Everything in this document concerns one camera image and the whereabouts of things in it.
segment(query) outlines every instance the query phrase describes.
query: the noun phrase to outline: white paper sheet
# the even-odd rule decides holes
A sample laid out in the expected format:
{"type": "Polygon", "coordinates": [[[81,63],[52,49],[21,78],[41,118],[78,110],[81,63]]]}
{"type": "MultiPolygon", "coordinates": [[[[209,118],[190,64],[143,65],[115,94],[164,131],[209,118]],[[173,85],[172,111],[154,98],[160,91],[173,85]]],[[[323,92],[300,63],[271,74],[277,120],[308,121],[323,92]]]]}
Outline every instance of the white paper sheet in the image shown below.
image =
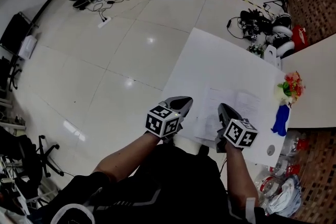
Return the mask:
{"type": "Polygon", "coordinates": [[[256,122],[260,103],[257,97],[230,89],[207,88],[195,127],[196,137],[210,141],[215,140],[217,131],[222,128],[218,118],[218,106],[221,103],[226,103],[234,108],[243,118],[249,119],[250,123],[256,122]]]}

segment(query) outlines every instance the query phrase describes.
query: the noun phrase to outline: white table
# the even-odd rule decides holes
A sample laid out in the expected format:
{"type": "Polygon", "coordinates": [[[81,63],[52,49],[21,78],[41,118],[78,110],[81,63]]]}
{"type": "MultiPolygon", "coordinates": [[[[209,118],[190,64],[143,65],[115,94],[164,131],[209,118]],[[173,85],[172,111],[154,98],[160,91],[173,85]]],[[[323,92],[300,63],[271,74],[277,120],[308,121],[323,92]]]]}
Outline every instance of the white table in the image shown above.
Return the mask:
{"type": "Polygon", "coordinates": [[[194,136],[194,130],[208,85],[219,90],[244,90],[259,97],[260,113],[256,124],[259,134],[252,147],[243,150],[243,155],[250,162],[275,166],[285,138],[271,131],[279,108],[274,86],[282,82],[284,76],[281,70],[247,50],[194,28],[163,90],[162,100],[179,95],[194,99],[179,135],[202,143],[194,136]],[[271,156],[267,154],[270,145],[275,147],[271,156]]]}

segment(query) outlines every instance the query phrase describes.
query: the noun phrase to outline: tiled floor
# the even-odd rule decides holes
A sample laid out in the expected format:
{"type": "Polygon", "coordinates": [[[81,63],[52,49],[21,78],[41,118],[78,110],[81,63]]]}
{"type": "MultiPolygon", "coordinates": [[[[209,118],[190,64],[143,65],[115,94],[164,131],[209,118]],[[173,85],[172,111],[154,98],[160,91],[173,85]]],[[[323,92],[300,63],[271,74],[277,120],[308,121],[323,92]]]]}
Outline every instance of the tiled floor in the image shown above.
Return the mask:
{"type": "MultiPolygon", "coordinates": [[[[90,173],[103,157],[143,133],[144,113],[160,101],[193,27],[247,48],[226,25],[241,10],[254,8],[241,0],[130,0],[106,10],[112,21],[99,29],[97,13],[71,5],[54,0],[43,14],[37,47],[14,96],[28,135],[57,142],[53,159],[76,175],[90,173]]],[[[231,30],[241,35],[235,23],[231,30]]],[[[177,141],[196,153],[195,145],[177,141]]],[[[221,166],[223,157],[214,158],[221,166]]],[[[60,187],[70,179],[53,174],[60,187]]]]}

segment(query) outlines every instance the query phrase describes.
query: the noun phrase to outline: person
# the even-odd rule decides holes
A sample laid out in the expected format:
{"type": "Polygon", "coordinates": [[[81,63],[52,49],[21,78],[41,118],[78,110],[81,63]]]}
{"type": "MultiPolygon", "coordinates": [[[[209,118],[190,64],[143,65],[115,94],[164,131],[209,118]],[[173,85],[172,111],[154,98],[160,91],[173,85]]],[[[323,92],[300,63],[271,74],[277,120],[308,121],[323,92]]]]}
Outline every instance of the person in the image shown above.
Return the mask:
{"type": "Polygon", "coordinates": [[[197,155],[146,132],[104,158],[89,176],[73,180],[43,208],[43,223],[219,220],[264,221],[242,152],[227,143],[227,191],[217,164],[201,146],[197,155]]]}

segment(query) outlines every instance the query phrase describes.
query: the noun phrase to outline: blue object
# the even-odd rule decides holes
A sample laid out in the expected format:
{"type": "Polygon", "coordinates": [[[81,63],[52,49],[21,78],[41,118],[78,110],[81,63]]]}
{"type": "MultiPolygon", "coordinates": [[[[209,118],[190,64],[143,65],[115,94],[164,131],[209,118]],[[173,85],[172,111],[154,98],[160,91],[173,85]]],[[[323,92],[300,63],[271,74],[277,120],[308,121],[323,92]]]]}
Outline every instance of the blue object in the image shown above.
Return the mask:
{"type": "Polygon", "coordinates": [[[274,133],[278,133],[280,136],[285,136],[286,131],[286,122],[289,117],[289,107],[287,105],[281,105],[279,106],[275,124],[273,128],[271,129],[274,133]]]}

